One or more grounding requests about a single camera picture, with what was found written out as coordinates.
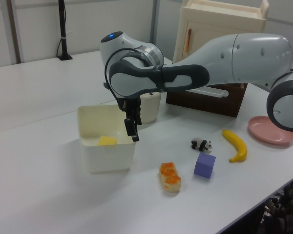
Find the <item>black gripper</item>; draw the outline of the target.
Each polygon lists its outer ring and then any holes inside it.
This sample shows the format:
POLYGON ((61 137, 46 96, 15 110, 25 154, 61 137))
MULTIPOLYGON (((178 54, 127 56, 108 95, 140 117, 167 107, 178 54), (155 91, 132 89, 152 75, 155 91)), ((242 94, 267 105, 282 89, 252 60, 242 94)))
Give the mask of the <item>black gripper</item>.
POLYGON ((137 126, 142 124, 140 106, 141 99, 134 98, 118 98, 118 106, 121 111, 126 113, 126 119, 124 120, 126 132, 129 137, 132 138, 133 142, 139 141, 137 126))

